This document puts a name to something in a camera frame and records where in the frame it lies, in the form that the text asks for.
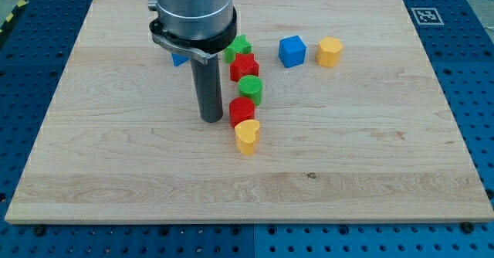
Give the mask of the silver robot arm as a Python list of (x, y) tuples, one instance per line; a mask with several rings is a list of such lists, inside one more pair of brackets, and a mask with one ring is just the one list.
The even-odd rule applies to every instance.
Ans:
[(218, 53), (236, 37), (233, 0), (148, 0), (148, 8), (157, 13), (149, 25), (153, 41), (191, 60), (201, 119), (219, 121), (223, 109)]

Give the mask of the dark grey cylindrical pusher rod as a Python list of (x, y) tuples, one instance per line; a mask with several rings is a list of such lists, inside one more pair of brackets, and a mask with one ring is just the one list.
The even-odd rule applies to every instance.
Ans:
[(191, 68), (201, 119), (208, 123), (219, 121), (223, 106), (218, 57), (213, 56), (207, 64), (193, 59)]

